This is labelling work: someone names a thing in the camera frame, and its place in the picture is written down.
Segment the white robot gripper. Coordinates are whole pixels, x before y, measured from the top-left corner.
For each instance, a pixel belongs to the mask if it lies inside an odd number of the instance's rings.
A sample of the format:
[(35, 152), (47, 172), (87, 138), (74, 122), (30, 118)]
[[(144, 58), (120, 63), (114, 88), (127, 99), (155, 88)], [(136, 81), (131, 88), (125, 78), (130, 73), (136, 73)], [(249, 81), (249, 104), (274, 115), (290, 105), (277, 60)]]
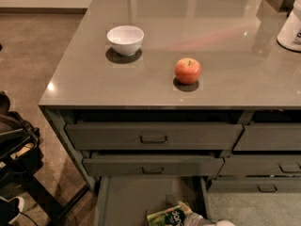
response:
[(213, 222), (197, 213), (192, 213), (188, 215), (185, 218), (183, 225), (184, 226), (235, 226), (232, 222), (228, 220), (219, 220), (217, 222)]

